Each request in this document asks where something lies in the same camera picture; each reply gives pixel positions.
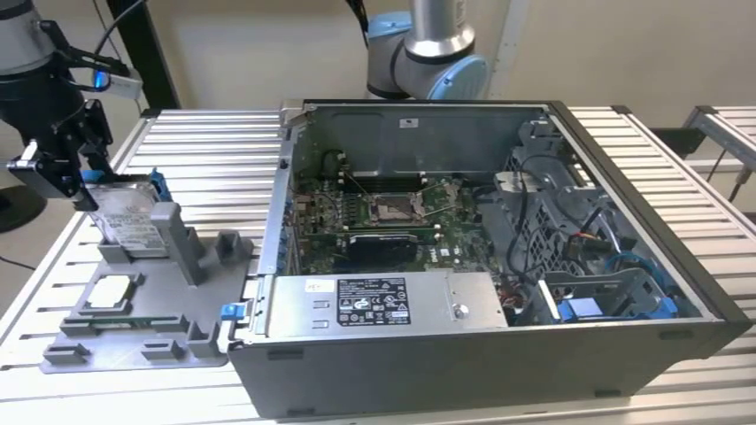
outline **silver robot arm segment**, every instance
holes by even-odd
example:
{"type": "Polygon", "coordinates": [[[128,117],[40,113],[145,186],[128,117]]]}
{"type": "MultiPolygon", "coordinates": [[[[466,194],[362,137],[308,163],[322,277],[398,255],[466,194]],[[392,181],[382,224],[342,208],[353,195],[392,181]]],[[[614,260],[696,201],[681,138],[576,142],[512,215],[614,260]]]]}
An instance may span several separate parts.
{"type": "Polygon", "coordinates": [[[476,99],[488,63],[474,55],[464,0],[410,0],[368,28],[368,92],[385,99],[476,99]]]}

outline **black pole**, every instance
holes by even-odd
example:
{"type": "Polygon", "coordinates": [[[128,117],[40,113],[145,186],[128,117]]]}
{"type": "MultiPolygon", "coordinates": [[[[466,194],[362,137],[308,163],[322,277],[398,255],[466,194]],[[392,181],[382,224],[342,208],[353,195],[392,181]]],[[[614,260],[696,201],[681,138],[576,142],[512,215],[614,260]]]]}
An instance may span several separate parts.
{"type": "MultiPolygon", "coordinates": [[[[138,0],[106,1],[114,19],[138,0]]],[[[144,81],[142,91],[150,109],[180,109],[176,87],[152,25],[150,11],[145,4],[137,6],[129,16],[122,19],[118,24],[118,33],[130,63],[144,81]]]]}

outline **metal slat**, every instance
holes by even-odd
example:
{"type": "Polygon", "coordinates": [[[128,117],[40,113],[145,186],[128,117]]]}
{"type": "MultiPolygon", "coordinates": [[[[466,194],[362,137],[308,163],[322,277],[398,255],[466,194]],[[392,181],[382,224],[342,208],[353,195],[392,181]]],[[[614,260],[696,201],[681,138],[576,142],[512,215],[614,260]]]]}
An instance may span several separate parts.
{"type": "MultiPolygon", "coordinates": [[[[693,254],[702,257],[704,267],[716,272],[722,289],[756,319],[752,235],[744,234],[718,201],[700,190],[624,116],[608,107],[576,108],[574,115],[585,120],[588,131],[597,135],[693,254]]],[[[160,167],[184,218],[201,236],[234,228],[260,244],[276,157],[250,151],[261,152],[273,147],[256,151],[254,146],[280,143],[276,125],[274,112],[166,111],[141,137],[144,144],[130,153],[124,169],[145,173],[152,166],[160,167]]],[[[134,137],[126,145],[138,141],[134,137]]],[[[230,365],[64,375],[42,375],[30,367],[52,341],[45,332],[57,331],[65,309],[76,303],[94,272],[100,238],[90,221],[78,227],[0,346],[0,366],[5,365],[5,370],[0,369],[0,400],[16,400],[0,403],[0,417],[22,417],[30,423],[81,421],[82,412],[92,412],[94,406],[97,411],[118,412],[118,421],[129,423],[258,420],[230,365]]],[[[256,282],[248,282],[244,293],[254,292],[256,282]]],[[[338,423],[744,423],[756,420],[754,336],[756,331],[749,332],[710,359],[680,362],[632,398],[377,416],[338,423]]]]}

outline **white sticker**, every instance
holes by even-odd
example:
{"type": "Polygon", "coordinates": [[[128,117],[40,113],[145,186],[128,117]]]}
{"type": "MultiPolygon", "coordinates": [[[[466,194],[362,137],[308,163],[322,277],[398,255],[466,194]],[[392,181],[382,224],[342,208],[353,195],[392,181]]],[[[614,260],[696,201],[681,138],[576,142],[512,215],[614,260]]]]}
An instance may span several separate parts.
{"type": "Polygon", "coordinates": [[[336,281],[332,279],[306,279],[305,292],[333,292],[336,281]]]}
{"type": "Polygon", "coordinates": [[[165,248],[160,233],[152,226],[150,215],[142,212],[105,213],[105,224],[118,245],[126,250],[165,248]]]}
{"type": "Polygon", "coordinates": [[[398,120],[398,128],[417,128],[420,125],[420,119],[417,118],[402,118],[398,120]]]}

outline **black robot arm segment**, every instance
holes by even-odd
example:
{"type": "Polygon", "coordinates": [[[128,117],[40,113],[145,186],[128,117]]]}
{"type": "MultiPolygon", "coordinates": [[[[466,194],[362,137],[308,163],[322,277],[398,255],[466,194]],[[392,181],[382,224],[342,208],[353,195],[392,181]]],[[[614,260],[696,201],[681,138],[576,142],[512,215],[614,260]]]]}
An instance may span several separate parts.
{"type": "Polygon", "coordinates": [[[8,170],[44,197],[70,198],[80,211],[97,210],[80,176],[81,162],[112,174],[106,147],[108,120],[97,100],[74,83],[70,69],[90,68],[110,75],[129,69],[113,58],[68,44],[57,26],[41,20],[30,0],[0,0],[0,119],[21,135],[25,150],[8,170]]]}

